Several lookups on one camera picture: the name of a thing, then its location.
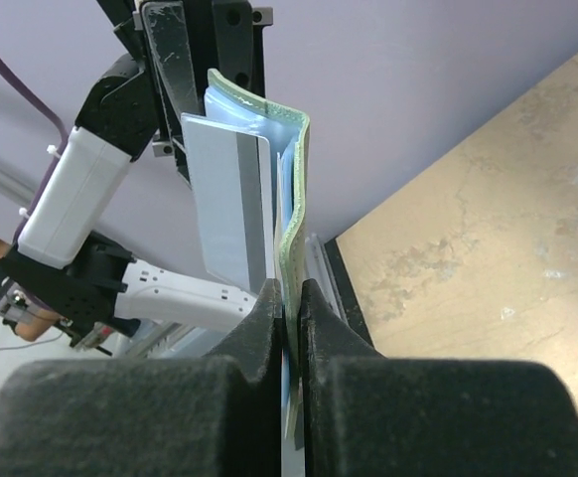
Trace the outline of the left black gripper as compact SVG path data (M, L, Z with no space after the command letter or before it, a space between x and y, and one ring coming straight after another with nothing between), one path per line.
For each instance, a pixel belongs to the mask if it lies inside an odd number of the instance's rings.
M207 72L265 94L263 30L269 8L247 1L102 1L126 49L100 80L95 132L138 160L147 147L171 156L190 181L181 116L202 114Z

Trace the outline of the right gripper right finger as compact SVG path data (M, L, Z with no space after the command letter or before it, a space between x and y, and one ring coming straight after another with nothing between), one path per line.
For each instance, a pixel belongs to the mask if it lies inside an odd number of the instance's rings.
M387 358L303 284L310 476L578 476L578 412L526 361Z

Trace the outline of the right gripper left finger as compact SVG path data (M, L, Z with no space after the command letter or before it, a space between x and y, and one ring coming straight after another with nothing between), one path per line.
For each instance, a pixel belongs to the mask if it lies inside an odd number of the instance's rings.
M0 390L0 476L277 476L278 281L199 358L41 361Z

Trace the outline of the green leather card holder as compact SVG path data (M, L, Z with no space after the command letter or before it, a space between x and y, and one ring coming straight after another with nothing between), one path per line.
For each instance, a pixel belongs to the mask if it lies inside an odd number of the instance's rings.
M290 129L288 143L281 146L279 151L281 233L276 262L280 272L287 337L289 391L285 437L292 439L295 436L300 404L298 315L302 283L306 279L305 217L310 117L304 111L248 91L216 69L208 70L207 78L209 87L225 94L235 104Z

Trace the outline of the white striped credit card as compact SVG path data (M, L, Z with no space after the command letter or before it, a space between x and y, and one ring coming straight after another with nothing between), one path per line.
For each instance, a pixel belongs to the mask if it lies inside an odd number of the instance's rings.
M256 294L274 275L269 141L199 115L181 125L206 270Z

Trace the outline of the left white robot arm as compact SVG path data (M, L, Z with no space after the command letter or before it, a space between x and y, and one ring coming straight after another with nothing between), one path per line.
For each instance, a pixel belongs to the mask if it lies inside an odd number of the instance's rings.
M225 80L264 97L269 8L246 1L103 1L124 54L92 86L1 266L79 327L142 337L156 323L228 332L273 272L270 144L219 119L206 93ZM211 280L149 263L97 223L147 149L191 187Z

